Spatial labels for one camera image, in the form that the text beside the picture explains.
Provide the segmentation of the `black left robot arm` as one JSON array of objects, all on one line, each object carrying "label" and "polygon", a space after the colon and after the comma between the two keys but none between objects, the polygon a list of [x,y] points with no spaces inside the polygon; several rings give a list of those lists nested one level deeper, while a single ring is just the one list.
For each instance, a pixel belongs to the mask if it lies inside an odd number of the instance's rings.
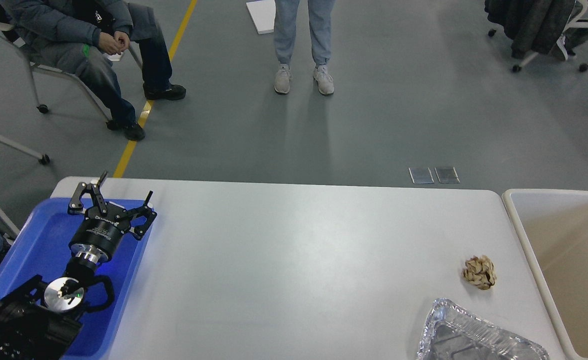
[{"label": "black left robot arm", "polygon": [[0,266],[0,360],[98,360],[111,346],[156,219],[98,180],[33,210]]}]

